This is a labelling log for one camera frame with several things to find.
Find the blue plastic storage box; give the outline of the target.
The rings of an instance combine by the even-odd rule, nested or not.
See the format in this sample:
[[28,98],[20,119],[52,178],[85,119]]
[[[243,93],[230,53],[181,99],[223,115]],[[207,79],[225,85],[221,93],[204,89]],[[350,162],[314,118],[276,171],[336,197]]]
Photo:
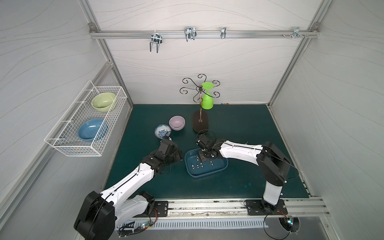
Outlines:
[[187,173],[193,179],[199,179],[220,173],[229,165],[228,159],[212,159],[203,162],[202,158],[199,156],[199,149],[188,151],[185,154],[184,161]]

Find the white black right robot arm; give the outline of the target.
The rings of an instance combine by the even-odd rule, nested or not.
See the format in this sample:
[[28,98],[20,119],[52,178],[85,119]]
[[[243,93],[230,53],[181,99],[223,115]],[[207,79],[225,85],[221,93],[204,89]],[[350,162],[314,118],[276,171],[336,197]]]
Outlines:
[[262,204],[277,207],[289,171],[294,166],[276,145],[271,142],[263,145],[246,145],[228,140],[215,142],[205,137],[198,139],[196,145],[201,149],[199,158],[202,161],[236,159],[258,166],[266,179]]

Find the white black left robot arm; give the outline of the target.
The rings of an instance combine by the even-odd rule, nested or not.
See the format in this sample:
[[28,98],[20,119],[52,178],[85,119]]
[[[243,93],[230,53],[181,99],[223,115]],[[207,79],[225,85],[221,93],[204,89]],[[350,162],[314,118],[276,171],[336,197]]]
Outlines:
[[117,184],[101,193],[89,193],[75,220],[74,229],[86,240],[108,240],[124,219],[143,214],[149,206],[148,198],[142,195],[134,197],[132,207],[124,208],[124,202],[142,185],[161,173],[165,166],[182,159],[182,151],[179,149],[169,154],[153,151]]

